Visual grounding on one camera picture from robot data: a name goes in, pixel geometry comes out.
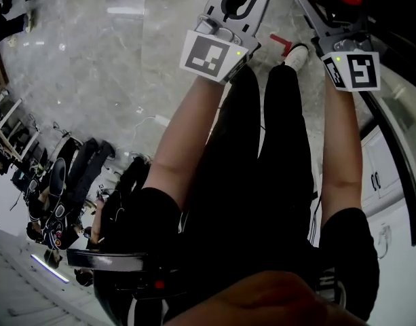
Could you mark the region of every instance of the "red l-shaped floor marking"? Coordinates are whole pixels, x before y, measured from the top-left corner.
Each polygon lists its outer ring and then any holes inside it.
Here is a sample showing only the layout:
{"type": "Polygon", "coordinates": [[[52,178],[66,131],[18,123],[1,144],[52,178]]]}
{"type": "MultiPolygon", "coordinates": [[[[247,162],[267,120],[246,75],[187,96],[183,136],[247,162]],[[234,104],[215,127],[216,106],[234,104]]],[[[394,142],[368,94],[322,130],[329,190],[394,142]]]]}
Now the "red l-shaped floor marking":
{"type": "Polygon", "coordinates": [[[281,44],[284,45],[282,57],[286,57],[290,51],[290,48],[292,47],[292,42],[282,39],[280,36],[277,36],[274,34],[271,34],[269,37],[272,38],[274,41],[280,42],[281,44]]]}

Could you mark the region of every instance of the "cabinet door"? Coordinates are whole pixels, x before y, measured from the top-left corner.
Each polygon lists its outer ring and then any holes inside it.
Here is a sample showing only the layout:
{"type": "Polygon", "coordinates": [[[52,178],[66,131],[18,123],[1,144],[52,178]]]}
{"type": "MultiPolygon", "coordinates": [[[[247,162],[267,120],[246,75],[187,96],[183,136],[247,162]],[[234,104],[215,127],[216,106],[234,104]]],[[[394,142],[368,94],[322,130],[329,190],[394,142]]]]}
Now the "cabinet door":
{"type": "Polygon", "coordinates": [[[375,186],[378,188],[379,197],[383,198],[401,187],[398,170],[381,131],[366,144],[366,148],[379,182],[379,187],[376,183],[375,186]]]}
{"type": "Polygon", "coordinates": [[[371,164],[371,159],[369,158],[369,153],[365,147],[362,148],[363,152],[363,178],[362,178],[362,208],[365,211],[365,208],[371,203],[377,202],[379,199],[378,191],[372,186],[371,177],[373,175],[373,168],[371,164]]]}

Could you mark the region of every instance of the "person in black clothes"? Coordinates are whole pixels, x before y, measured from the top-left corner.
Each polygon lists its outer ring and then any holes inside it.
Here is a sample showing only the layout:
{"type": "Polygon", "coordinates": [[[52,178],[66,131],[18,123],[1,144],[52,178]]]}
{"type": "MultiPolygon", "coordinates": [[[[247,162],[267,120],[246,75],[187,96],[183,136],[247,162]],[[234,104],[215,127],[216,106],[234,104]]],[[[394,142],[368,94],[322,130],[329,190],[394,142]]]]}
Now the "person in black clothes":
{"type": "MultiPolygon", "coordinates": [[[[116,188],[112,190],[112,194],[106,200],[98,195],[96,214],[86,249],[99,249],[114,230],[119,214],[136,206],[137,195],[145,184],[149,169],[150,162],[144,156],[135,157],[116,188]]],[[[93,283],[93,272],[90,269],[75,270],[75,275],[78,283],[83,286],[87,287],[93,283]]]]}
{"type": "MultiPolygon", "coordinates": [[[[289,312],[314,317],[312,324],[334,314],[354,324],[344,309],[369,318],[379,266],[361,210],[354,100],[327,75],[319,249],[307,239],[314,182],[297,72],[308,52],[295,46],[269,73],[259,157],[260,97],[252,70],[244,67],[232,79],[210,137],[224,86],[198,77],[162,137],[136,207],[117,219],[110,251],[187,250],[188,290],[169,303],[167,314],[169,320],[179,315],[176,325],[296,325],[284,322],[289,312]],[[176,246],[182,212],[185,248],[176,246]],[[314,291],[342,308],[321,302],[314,291]]],[[[123,322],[130,305],[123,299],[132,297],[101,293],[101,276],[94,272],[96,294],[123,322]]]]}
{"type": "MultiPolygon", "coordinates": [[[[76,150],[74,140],[69,139],[63,149],[67,165],[66,170],[68,171],[76,150]]],[[[44,243],[51,250],[57,251],[67,249],[79,238],[78,233],[82,231],[80,216],[88,192],[93,181],[100,174],[105,160],[109,156],[114,155],[114,153],[114,149],[106,141],[102,142],[100,146],[94,139],[90,139],[84,143],[70,168],[67,176],[66,190],[60,198],[68,215],[64,221],[57,221],[50,228],[43,226],[50,216],[50,211],[53,211],[53,209],[43,209],[50,192],[49,188],[45,189],[38,198],[30,201],[29,204],[29,214],[32,224],[28,225],[27,234],[31,239],[37,240],[43,238],[44,243]]]]}
{"type": "Polygon", "coordinates": [[[11,20],[5,19],[1,12],[0,5],[0,41],[4,40],[6,37],[21,33],[23,31],[26,31],[27,33],[31,32],[31,28],[33,27],[32,12],[21,14],[11,20]]]}

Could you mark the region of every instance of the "black hair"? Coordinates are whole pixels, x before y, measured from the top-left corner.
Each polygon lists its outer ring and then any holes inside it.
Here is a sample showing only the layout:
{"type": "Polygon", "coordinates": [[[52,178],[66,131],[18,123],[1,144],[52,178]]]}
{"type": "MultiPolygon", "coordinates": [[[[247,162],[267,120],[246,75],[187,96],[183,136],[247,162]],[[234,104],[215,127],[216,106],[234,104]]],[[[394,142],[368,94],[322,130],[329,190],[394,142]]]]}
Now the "black hair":
{"type": "Polygon", "coordinates": [[[77,277],[77,282],[85,287],[89,287],[93,284],[93,274],[91,272],[82,272],[80,269],[73,270],[77,277]]]}
{"type": "Polygon", "coordinates": [[[29,222],[29,224],[26,225],[26,235],[35,242],[43,242],[42,234],[33,229],[33,222],[29,222]]]}
{"type": "Polygon", "coordinates": [[[52,250],[50,249],[47,249],[45,251],[45,255],[43,255],[43,258],[45,259],[45,263],[53,269],[57,269],[58,266],[60,265],[61,260],[63,259],[63,257],[60,256],[60,259],[56,261],[52,253],[52,250]]]}

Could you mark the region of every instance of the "tiled floor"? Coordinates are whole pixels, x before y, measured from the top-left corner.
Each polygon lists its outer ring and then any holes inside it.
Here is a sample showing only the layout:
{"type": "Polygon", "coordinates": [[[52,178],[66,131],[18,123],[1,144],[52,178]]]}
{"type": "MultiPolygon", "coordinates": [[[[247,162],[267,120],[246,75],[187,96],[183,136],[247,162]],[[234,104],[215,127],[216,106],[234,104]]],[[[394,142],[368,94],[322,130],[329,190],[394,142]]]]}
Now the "tiled floor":
{"type": "MultiPolygon", "coordinates": [[[[185,34],[195,27],[206,2],[14,0],[9,16],[35,8],[37,27],[19,34],[15,48],[6,42],[0,48],[11,95],[23,98],[23,112],[36,117],[42,144],[54,149],[61,135],[52,124],[58,122],[81,140],[108,140],[117,148],[116,163],[126,161],[129,151],[153,156],[194,78],[179,69],[178,60],[185,34]],[[122,7],[130,14],[121,13],[122,7]]],[[[263,47],[251,62],[262,97],[269,69],[282,60],[283,46],[270,39],[270,33],[293,42],[309,43],[312,37],[293,0],[271,0],[257,34],[263,47]]],[[[312,52],[299,80],[309,141],[318,161],[323,79],[322,64],[312,52]]],[[[279,95],[287,94],[279,88],[279,95]]],[[[363,124],[371,115],[361,100],[357,108],[363,124]]]]}

